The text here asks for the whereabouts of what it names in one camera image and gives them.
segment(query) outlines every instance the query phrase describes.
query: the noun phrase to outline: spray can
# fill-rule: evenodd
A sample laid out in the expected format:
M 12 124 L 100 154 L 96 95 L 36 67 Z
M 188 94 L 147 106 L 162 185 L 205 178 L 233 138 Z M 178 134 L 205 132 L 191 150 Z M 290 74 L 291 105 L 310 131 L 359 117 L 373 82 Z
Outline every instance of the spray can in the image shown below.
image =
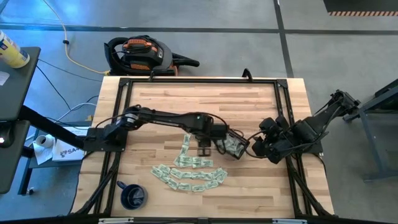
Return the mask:
M 12 41 L 2 30 L 0 30 L 0 58 L 12 68 L 21 68 L 29 60 L 29 54 Z

